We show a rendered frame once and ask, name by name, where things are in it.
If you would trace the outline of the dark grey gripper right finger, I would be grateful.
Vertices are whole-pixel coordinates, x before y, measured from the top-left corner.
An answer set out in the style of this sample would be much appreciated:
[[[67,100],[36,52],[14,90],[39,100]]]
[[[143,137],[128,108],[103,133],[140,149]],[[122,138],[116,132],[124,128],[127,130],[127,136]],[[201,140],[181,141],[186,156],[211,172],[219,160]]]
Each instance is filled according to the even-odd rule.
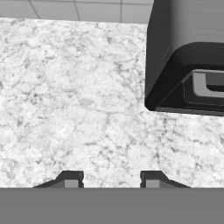
[[[168,179],[162,171],[141,171],[141,188],[187,188],[187,185]]]

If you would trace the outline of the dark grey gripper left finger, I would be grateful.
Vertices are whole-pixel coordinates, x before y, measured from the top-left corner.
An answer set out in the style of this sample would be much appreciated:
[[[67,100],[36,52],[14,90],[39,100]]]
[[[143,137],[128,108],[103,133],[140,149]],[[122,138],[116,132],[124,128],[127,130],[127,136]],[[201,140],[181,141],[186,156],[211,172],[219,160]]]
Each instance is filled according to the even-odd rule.
[[[62,171],[56,179],[49,180],[36,188],[83,188],[84,171]]]

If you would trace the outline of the black countertop appliance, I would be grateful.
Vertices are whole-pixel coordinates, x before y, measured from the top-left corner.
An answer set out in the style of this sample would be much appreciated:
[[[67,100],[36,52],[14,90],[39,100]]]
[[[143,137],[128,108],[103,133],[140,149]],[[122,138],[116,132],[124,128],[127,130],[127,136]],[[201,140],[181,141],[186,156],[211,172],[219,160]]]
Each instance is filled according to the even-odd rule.
[[[224,116],[224,0],[154,0],[144,106]]]

